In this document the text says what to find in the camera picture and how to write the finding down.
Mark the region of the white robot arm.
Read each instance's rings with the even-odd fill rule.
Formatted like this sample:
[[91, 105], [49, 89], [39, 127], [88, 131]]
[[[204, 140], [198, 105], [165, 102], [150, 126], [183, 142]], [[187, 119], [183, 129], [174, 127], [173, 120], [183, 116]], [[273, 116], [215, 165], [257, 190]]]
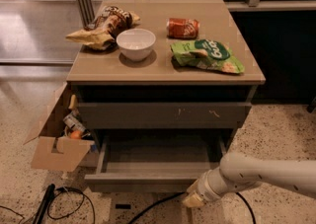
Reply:
[[227, 153], [217, 168], [204, 172], [188, 187], [183, 205], [202, 207], [226, 193], [248, 190], [261, 183], [315, 198], [316, 161], [261, 160], [242, 153]]

